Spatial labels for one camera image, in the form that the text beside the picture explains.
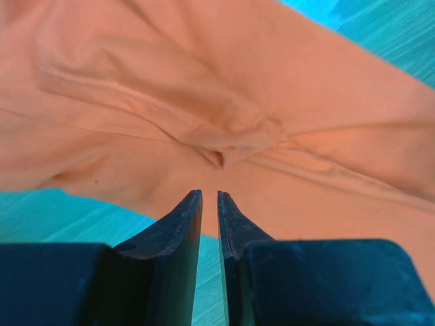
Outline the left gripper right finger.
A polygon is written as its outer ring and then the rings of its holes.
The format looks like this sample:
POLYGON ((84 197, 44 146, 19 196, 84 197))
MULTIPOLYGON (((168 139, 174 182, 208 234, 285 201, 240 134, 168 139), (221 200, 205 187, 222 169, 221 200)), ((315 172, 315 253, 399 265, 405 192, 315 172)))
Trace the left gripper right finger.
POLYGON ((228 325, 433 325, 406 253, 383 239, 276 240, 219 192, 228 325))

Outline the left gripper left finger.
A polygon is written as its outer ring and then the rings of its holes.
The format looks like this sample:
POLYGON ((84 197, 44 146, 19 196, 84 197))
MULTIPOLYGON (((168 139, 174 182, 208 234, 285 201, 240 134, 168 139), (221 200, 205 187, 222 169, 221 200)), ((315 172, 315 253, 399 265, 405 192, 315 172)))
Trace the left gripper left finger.
POLYGON ((190 325, 203 198, 132 238, 1 246, 2 325, 190 325))

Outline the orange t shirt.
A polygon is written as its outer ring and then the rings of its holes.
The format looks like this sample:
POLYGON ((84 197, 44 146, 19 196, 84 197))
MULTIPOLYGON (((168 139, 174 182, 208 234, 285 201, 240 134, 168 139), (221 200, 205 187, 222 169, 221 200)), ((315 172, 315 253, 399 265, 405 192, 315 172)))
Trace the orange t shirt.
POLYGON ((434 245, 434 91, 277 1, 2 1, 1 189, 434 245))

